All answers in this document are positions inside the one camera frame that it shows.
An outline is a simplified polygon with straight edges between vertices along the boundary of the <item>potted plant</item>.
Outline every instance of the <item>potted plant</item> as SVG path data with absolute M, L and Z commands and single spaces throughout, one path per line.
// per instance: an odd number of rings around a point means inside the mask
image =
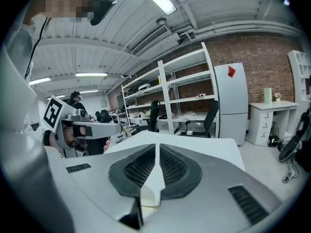
M 275 98 L 276 98 L 276 102 L 280 102 L 281 101 L 281 94 L 279 94 L 278 92 L 274 94 Z

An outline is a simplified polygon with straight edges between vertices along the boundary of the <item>shelf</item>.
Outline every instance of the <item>shelf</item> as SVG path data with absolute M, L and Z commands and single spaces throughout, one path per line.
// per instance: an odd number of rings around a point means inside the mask
M 205 100 L 205 99 L 214 99 L 215 95 L 207 95 L 202 98 L 186 98 L 186 99 L 177 99 L 177 100 L 171 100 L 170 103 L 181 103 L 181 102 L 188 102 L 188 101 L 197 101 L 197 100 Z
M 128 83 L 127 85 L 123 86 L 123 89 L 125 88 L 135 88 L 140 85 L 143 85 L 147 82 L 150 82 L 152 80 L 157 79 L 157 77 L 160 75 L 159 67 L 152 69 L 151 71 L 145 73 L 144 75 L 141 75 L 137 79 L 133 80 L 132 82 Z
M 151 88 L 145 89 L 144 93 L 141 94 L 141 95 L 136 95 L 136 93 L 135 93 L 135 94 L 129 95 L 127 97 L 124 97 L 124 99 L 138 98 L 138 97 L 142 97 L 142 96 L 145 96 L 145 95 L 148 95 L 148 94 L 151 94 L 151 93 L 154 93 L 154 92 L 158 92 L 158 91 L 161 91 L 161 90 L 162 90 L 162 85 L 158 84 L 158 85 L 153 86 Z
M 200 49 L 169 61 L 163 64 L 163 66 L 170 70 L 178 71 L 203 62 L 206 62 L 204 49 Z
M 136 108 L 141 108 L 141 107 L 150 107 L 151 103 L 146 103 L 146 104 L 142 104 L 142 105 L 131 105 L 131 106 L 128 106 L 126 107 L 126 109 L 136 109 Z
M 184 85 L 188 83 L 199 82 L 203 80 L 210 79 L 210 71 L 198 72 L 185 77 L 181 77 L 179 79 L 168 81 L 166 84 L 174 84 L 174 85 Z
M 175 135 L 180 135 L 182 132 L 185 132 L 185 131 L 186 131 L 186 129 L 179 129 L 179 130 L 175 133 Z M 215 133 L 214 133 L 213 130 L 209 130 L 209 133 L 210 133 L 211 138 L 215 138 Z
M 129 120 L 144 120 L 144 119 L 150 119 L 150 117 L 129 117 Z M 159 122 L 167 122 L 167 119 L 157 119 Z
M 206 116 L 207 116 L 207 112 L 196 112 L 195 114 L 196 115 L 192 116 L 190 120 L 201 120 L 201 121 L 204 121 Z M 186 121 L 188 121 L 189 119 L 185 119 L 184 115 L 185 114 L 178 115 L 177 118 L 173 119 L 173 122 L 186 122 Z

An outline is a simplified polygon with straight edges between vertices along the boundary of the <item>ceiling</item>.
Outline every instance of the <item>ceiling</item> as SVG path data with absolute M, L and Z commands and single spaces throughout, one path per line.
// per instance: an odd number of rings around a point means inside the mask
M 134 56 L 132 49 L 158 28 L 156 20 L 167 19 L 170 34 L 193 28 L 203 31 L 210 25 L 241 21 L 265 20 L 296 27 L 294 14 L 283 0 L 171 0 L 177 11 L 167 16 L 152 0 L 117 0 L 104 20 L 97 26 L 87 22 L 70 22 L 53 18 L 34 54 L 31 80 L 50 77 L 52 81 L 34 85 L 45 96 L 70 95 L 74 90 L 98 89 L 109 92 L 121 82 L 115 76 L 79 78 L 79 72 L 130 74 L 152 59 Z M 43 15 L 34 18 L 34 39 L 44 21 Z M 155 51 L 153 57 L 162 54 Z

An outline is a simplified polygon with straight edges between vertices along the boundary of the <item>white desk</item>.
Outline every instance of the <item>white desk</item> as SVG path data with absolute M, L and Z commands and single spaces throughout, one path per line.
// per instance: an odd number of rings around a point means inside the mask
M 272 104 L 250 103 L 251 118 L 245 139 L 255 145 L 267 146 L 273 121 L 275 121 L 275 128 L 278 128 L 278 137 L 283 138 L 289 120 L 298 105 L 287 101 L 272 102 Z
M 159 205 L 160 192 L 165 188 L 162 170 L 159 165 L 159 144 L 165 143 L 181 148 L 190 149 L 199 153 L 208 154 L 223 160 L 226 160 L 243 171 L 245 167 L 240 155 L 237 144 L 233 139 L 213 139 L 213 138 L 198 138 L 186 137 L 171 134 L 161 134 L 149 131 L 142 131 L 117 145 L 109 148 L 105 153 L 121 151 L 124 149 L 133 148 L 144 144 L 156 144 L 155 150 L 155 167 L 150 173 L 144 186 L 150 188 L 155 195 L 154 204 L 143 204 L 148 206 Z

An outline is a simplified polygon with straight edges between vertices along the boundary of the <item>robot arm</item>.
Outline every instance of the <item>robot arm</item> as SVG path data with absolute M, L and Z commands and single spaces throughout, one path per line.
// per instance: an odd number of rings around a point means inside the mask
M 86 149 L 80 147 L 80 140 L 93 140 L 119 134 L 120 124 L 92 123 L 84 110 L 71 107 L 60 99 L 52 96 L 43 116 L 43 121 L 49 130 L 55 134 L 58 146 L 65 150 L 66 157 L 83 156 Z M 70 146 L 64 138 L 64 131 L 73 128 L 74 139 Z M 85 134 L 80 133 L 80 127 L 85 127 Z

